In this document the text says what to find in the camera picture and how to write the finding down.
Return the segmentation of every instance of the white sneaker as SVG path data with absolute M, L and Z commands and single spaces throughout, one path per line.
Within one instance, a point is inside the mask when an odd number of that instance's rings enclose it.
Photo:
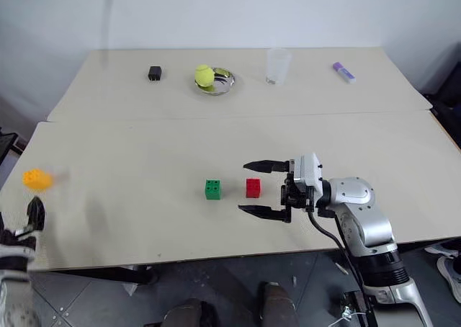
M 458 303 L 461 303 L 461 275 L 453 269 L 453 259 L 441 256 L 437 260 L 437 269 L 440 274 L 448 281 L 452 293 Z
M 435 244 L 433 246 L 428 246 L 427 248 L 424 248 L 425 251 L 431 254 L 441 254 L 446 257 L 457 257 L 460 255 L 460 252 L 458 250 L 452 250 L 452 249 L 447 249 L 445 248 L 442 244 Z

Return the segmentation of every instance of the blurry orange object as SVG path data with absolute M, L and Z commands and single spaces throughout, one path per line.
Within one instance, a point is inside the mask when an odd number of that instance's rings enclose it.
M 33 190 L 44 190 L 53 185 L 53 177 L 39 169 L 24 172 L 22 183 Z

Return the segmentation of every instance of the red lego brick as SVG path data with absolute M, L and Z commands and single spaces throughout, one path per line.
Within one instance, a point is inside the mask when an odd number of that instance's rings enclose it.
M 258 199 L 261 195 L 261 180 L 259 178 L 246 179 L 246 197 Z

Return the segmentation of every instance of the clear plastic cup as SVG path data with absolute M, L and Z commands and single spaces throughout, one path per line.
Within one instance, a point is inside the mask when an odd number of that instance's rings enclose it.
M 271 48 L 267 51 L 266 82 L 280 86 L 285 82 L 291 62 L 291 52 L 284 48 Z

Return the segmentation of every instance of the green block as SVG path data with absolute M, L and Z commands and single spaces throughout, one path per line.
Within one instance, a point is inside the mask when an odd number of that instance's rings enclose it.
M 205 196 L 207 200 L 221 200 L 221 182 L 217 179 L 207 179 Z

